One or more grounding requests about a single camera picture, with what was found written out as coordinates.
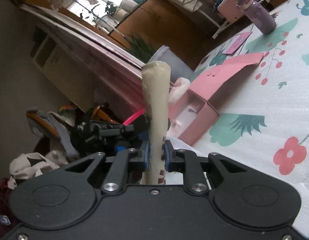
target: red berry print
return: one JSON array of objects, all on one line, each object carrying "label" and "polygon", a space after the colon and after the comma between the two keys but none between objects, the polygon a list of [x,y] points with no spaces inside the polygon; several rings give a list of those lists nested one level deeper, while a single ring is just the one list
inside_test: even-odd
[{"label": "red berry print", "polygon": [[267,78],[264,78],[264,79],[261,81],[261,85],[265,85],[265,84],[267,84],[267,82],[268,82],[268,79],[267,79]]}]

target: floor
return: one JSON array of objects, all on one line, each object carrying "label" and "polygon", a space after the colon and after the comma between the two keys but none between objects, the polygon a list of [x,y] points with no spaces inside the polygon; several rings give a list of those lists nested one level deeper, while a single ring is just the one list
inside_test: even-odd
[{"label": "floor", "polygon": [[9,0],[0,0],[0,178],[21,153],[31,153],[39,138],[25,116],[30,107],[57,111],[69,100],[33,65],[34,19]]},{"label": "floor", "polygon": [[[282,3],[285,3],[286,1],[288,0],[271,0],[271,4],[274,6],[274,8],[276,8]],[[235,24],[230,26],[228,29],[223,31],[221,34],[219,34],[216,39],[212,38],[212,35],[216,32],[216,29],[212,29],[211,32],[207,35],[207,39],[202,43],[202,47],[204,48],[204,51],[206,53],[204,55],[196,55],[196,61],[198,62],[198,64],[201,59],[206,56],[211,50],[213,50],[223,42],[227,41],[229,38],[234,36],[239,31],[243,30],[250,24],[250,20],[247,17],[243,17]]]}]

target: pink cardboard box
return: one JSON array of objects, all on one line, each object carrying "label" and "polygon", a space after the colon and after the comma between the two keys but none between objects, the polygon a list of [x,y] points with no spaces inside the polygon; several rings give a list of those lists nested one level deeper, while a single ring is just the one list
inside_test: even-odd
[{"label": "pink cardboard box", "polygon": [[220,116],[208,102],[211,96],[245,66],[259,64],[262,57],[263,53],[231,57],[222,65],[201,73],[175,104],[169,104],[171,126],[168,135],[188,145],[198,141]]}]

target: white cylindrical object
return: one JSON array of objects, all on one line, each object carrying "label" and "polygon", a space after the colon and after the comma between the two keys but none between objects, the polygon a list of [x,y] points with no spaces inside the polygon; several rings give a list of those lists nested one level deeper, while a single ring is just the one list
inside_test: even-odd
[{"label": "white cylindrical object", "polygon": [[[102,16],[101,19],[103,19],[106,23],[108,23],[112,27],[116,27],[118,25],[117,22],[108,14]],[[108,26],[105,22],[103,22],[102,20],[98,20],[97,26],[105,28],[108,32],[112,31],[112,28]]]},{"label": "white cylindrical object", "polygon": [[170,80],[172,83],[180,77],[190,79],[193,75],[191,70],[179,57],[174,54],[169,47],[161,46],[156,53],[151,57],[149,62],[154,60],[160,60],[167,63],[171,68]]},{"label": "white cylindrical object", "polygon": [[142,67],[142,90],[146,114],[150,117],[149,168],[140,184],[164,184],[165,167],[161,159],[168,129],[168,94],[170,67],[162,61],[153,61]]},{"label": "white cylindrical object", "polygon": [[119,8],[118,10],[116,10],[115,14],[114,14],[114,19],[117,23],[121,22],[122,19],[124,19],[129,13],[126,12],[124,9]]},{"label": "white cylindrical object", "polygon": [[126,12],[133,12],[137,5],[138,4],[134,0],[122,0],[120,8],[124,9]]}]

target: green plant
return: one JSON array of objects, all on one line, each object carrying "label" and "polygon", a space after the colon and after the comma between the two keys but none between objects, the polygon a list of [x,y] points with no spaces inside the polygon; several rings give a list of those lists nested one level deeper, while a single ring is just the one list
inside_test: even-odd
[{"label": "green plant", "polygon": [[146,43],[138,34],[131,34],[129,35],[129,38],[128,42],[130,48],[127,48],[126,50],[137,59],[147,63],[154,55],[155,49],[151,44]]},{"label": "green plant", "polygon": [[95,24],[95,26],[96,26],[96,24],[97,24],[97,21],[99,20],[99,17],[98,16],[96,16],[96,15],[94,15],[95,13],[94,13],[94,9],[97,7],[97,6],[99,6],[100,5],[100,3],[99,4],[97,4],[97,5],[95,5],[92,9],[91,9],[91,12],[92,13],[90,13],[90,14],[92,14],[93,15],[93,19],[92,19],[92,22]]},{"label": "green plant", "polygon": [[112,15],[115,14],[115,12],[117,11],[117,9],[118,9],[118,6],[114,5],[113,2],[108,1],[108,2],[107,2],[107,5],[106,5],[106,10],[105,10],[105,12],[106,12],[107,14],[109,14],[110,16],[112,16]]}]

